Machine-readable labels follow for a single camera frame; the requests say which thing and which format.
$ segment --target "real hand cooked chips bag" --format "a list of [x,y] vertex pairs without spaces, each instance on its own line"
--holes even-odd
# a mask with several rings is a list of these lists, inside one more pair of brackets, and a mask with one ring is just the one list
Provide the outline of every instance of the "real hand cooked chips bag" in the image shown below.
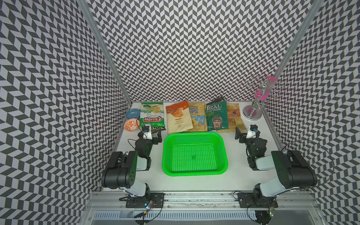
[[229,129],[226,101],[206,105],[207,130]]

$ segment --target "black and white wall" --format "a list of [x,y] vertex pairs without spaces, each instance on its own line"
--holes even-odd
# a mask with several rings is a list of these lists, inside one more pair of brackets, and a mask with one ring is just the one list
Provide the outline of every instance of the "black and white wall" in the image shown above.
[[[330,149],[335,174],[313,189],[330,224],[360,219],[359,23],[358,0],[325,1],[281,75],[285,92],[266,104],[283,143],[304,137]],[[308,143],[290,148],[304,151],[324,183],[327,153]]]
[[0,8],[0,224],[76,223],[128,105],[74,0]]
[[313,0],[87,0],[133,101],[251,100]]

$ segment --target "metal vent grate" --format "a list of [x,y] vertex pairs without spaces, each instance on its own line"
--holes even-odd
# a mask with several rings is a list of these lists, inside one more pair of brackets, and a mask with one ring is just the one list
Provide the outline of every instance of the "metal vent grate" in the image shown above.
[[[94,220],[134,220],[134,216],[143,211],[101,211],[96,210]],[[154,218],[159,211],[150,211],[145,215],[145,219]],[[256,220],[255,211],[248,211],[250,218]],[[162,211],[156,220],[250,220],[246,210],[171,210],[171,212]]]

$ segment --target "green basket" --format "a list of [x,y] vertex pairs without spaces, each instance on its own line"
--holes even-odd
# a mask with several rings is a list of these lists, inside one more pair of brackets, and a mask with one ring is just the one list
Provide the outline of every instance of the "green basket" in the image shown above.
[[171,134],[164,141],[162,169],[169,176],[215,175],[227,168],[224,141],[217,133]]

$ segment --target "black wire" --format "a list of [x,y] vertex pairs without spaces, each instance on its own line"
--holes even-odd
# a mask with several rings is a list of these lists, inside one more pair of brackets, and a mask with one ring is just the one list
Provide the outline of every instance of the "black wire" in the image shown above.
[[126,193],[128,193],[130,196],[132,196],[132,195],[133,195],[133,196],[135,196],[135,197],[143,197],[143,196],[138,196],[138,195],[135,195],[135,194],[131,194],[131,193],[127,192],[127,191],[126,191],[126,189],[120,189],[120,190],[125,191],[125,192],[126,192]]
[[254,205],[249,205],[249,206],[246,208],[246,214],[247,214],[247,216],[251,219],[251,217],[250,217],[250,215],[249,215],[249,213],[248,213],[248,210],[249,210],[249,207],[250,207],[250,206],[257,206],[257,207],[270,206],[270,204],[271,204],[271,203],[274,203],[275,201],[276,201],[276,198],[275,198],[272,202],[270,202],[270,203],[268,203],[268,204],[265,204],[265,205],[263,205],[263,206],[258,206],[258,205],[256,205],[255,203],[254,203]]
[[[127,142],[129,142],[129,144],[130,144],[130,141],[129,141],[129,140],[136,141],[136,140],[134,140],[134,139],[128,139]],[[130,145],[131,145],[131,147],[134,148],[134,146],[133,146],[132,144],[130,144]],[[135,149],[135,148],[134,148],[134,149]]]
[[313,187],[307,187],[307,188],[316,188],[316,187],[319,187],[319,186],[321,186],[321,185],[326,184],[326,183],[334,176],[334,172],[335,172],[335,163],[334,163],[334,159],[333,159],[333,157],[331,156],[330,152],[329,152],[326,148],[324,148],[322,145],[320,145],[319,143],[317,143],[317,142],[315,142],[315,141],[312,141],[312,140],[309,140],[309,139],[306,139],[306,138],[298,139],[298,140],[295,140],[295,141],[290,142],[289,144],[285,145],[285,146],[281,149],[281,151],[283,151],[284,148],[286,148],[286,146],[288,146],[288,145],[290,145],[290,144],[292,144],[292,143],[298,142],[298,141],[308,141],[308,142],[311,142],[311,143],[313,143],[313,144],[317,144],[317,145],[319,145],[322,149],[324,149],[324,150],[328,153],[328,155],[329,155],[329,157],[330,157],[330,159],[331,159],[331,162],[332,162],[332,164],[333,164],[333,172],[331,173],[331,175],[329,176],[329,178],[328,178],[325,182],[323,182],[322,184],[319,184],[319,185],[313,186]]
[[242,192],[242,191],[234,191],[233,194],[232,194],[233,198],[235,198],[235,197],[234,197],[234,194],[235,194],[236,192],[240,192],[240,193],[252,195],[252,193],[246,193],[246,192]]
[[161,207],[161,209],[160,209],[160,212],[159,212],[154,218],[152,218],[151,220],[149,220],[149,222],[151,222],[153,219],[155,219],[156,217],[158,217],[158,216],[160,215],[160,213],[161,213],[162,208],[164,207],[164,199],[163,199],[161,196],[160,196],[160,198],[162,199],[162,207]]
[[246,156],[249,158],[249,153],[248,153],[247,146],[246,146]]
[[250,218],[250,220],[252,220],[252,221],[254,221],[255,223],[258,224],[258,222],[256,222],[255,220],[251,219],[251,217],[250,217],[250,215],[249,215],[249,213],[248,213],[248,210],[249,210],[249,207],[250,207],[250,206],[254,206],[254,205],[249,205],[249,206],[246,208],[246,214],[248,215],[248,217]]
[[141,127],[141,123],[143,123],[143,125],[144,125],[144,127],[145,127],[145,124],[144,124],[144,122],[141,122],[141,120],[139,120],[139,119],[136,119],[136,125],[138,125],[138,128],[140,129],[140,131],[145,135],[145,137],[146,137],[146,134],[145,134],[145,132],[144,132],[144,129],[141,129],[140,127]]

